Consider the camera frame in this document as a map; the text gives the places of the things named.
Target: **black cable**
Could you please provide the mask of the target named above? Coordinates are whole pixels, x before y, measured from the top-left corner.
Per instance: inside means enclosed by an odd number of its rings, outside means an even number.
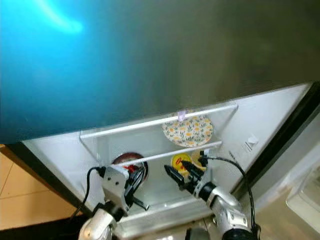
[[[220,161],[230,163],[230,164],[236,166],[238,168],[238,170],[241,172],[243,179],[244,179],[244,182],[246,184],[247,190],[248,190],[248,194],[249,194],[250,209],[251,209],[251,231],[256,236],[257,239],[260,239],[260,237],[258,235],[259,235],[261,228],[259,225],[256,224],[254,197],[252,195],[251,187],[249,185],[249,181],[248,181],[248,178],[247,178],[245,171],[241,168],[239,163],[237,163],[235,161],[231,161],[231,160],[223,158],[223,157],[220,157],[220,156],[217,156],[217,157],[205,156],[205,158],[211,159],[211,160],[220,160]]]
[[[89,171],[86,174],[86,192],[85,192],[85,196],[83,201],[81,202],[81,204],[79,205],[79,207],[74,211],[74,213],[71,215],[71,217],[69,218],[69,223],[71,222],[71,220],[77,215],[77,213],[85,206],[85,203],[87,201],[87,198],[89,196],[89,190],[90,190],[90,174],[92,172],[92,170],[97,170],[97,172],[99,173],[100,177],[104,177],[105,172],[106,172],[106,167],[99,167],[99,166],[94,166],[92,168],[89,169]]]

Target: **yellow jar lid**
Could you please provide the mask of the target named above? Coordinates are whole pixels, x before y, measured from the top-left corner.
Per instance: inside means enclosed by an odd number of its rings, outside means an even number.
[[[190,156],[187,153],[179,153],[174,155],[171,159],[171,165],[174,167],[180,174],[187,174],[188,171],[182,165],[182,161],[192,162]]]

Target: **white shelf rail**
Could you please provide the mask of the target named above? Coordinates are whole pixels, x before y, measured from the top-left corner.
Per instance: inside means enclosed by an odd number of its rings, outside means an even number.
[[[183,148],[183,149],[176,150],[176,151],[170,151],[170,152],[157,154],[157,155],[153,155],[153,156],[147,156],[147,157],[140,158],[140,159],[137,159],[137,160],[126,161],[124,163],[117,164],[117,166],[127,166],[127,165],[132,165],[132,164],[138,164],[138,163],[142,163],[142,162],[157,160],[157,159],[160,159],[160,158],[169,157],[169,156],[173,156],[173,155],[176,155],[176,154],[182,154],[182,153],[186,153],[186,152],[191,152],[191,151],[198,150],[198,149],[209,149],[209,148],[213,148],[213,147],[218,147],[221,144],[222,144],[222,141],[218,140],[218,141],[214,141],[214,142],[211,142],[211,143],[203,144],[201,146]]]
[[[206,114],[216,113],[216,112],[225,111],[225,110],[235,110],[237,108],[238,108],[238,105],[236,103],[232,103],[225,106],[219,106],[219,107],[214,107],[210,109],[204,109],[201,111],[186,113],[185,118],[187,119],[187,118],[191,118],[199,115],[206,115]],[[178,116],[170,116],[170,117],[165,117],[161,119],[141,122],[137,124],[111,128],[111,129],[102,130],[98,132],[84,133],[80,136],[80,138],[81,139],[98,138],[98,137],[103,137],[111,134],[118,134],[126,131],[160,125],[160,124],[164,124],[164,123],[168,123],[176,120],[178,120]]]

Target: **yellow floral pattern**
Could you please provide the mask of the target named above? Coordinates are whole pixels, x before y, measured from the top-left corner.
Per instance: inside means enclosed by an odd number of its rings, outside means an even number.
[[[207,143],[214,127],[207,116],[194,116],[184,121],[172,121],[162,125],[164,135],[173,143],[185,147],[201,146]]]

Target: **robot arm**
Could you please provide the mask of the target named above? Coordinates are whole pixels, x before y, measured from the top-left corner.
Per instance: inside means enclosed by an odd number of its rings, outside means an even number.
[[[93,217],[84,223],[78,239],[111,240],[112,229],[123,216],[128,215],[133,203],[148,210],[148,205],[134,197],[143,178],[143,167],[134,172],[114,165],[107,167],[102,182],[106,203],[95,207]]]
[[[188,182],[172,166],[165,165],[166,173],[177,182],[180,190],[187,190],[195,198],[206,202],[214,213],[214,221],[222,240],[255,240],[254,234],[248,227],[248,220],[243,213],[238,200],[228,191],[211,182],[210,173],[204,172],[191,162],[182,161],[189,172]]]

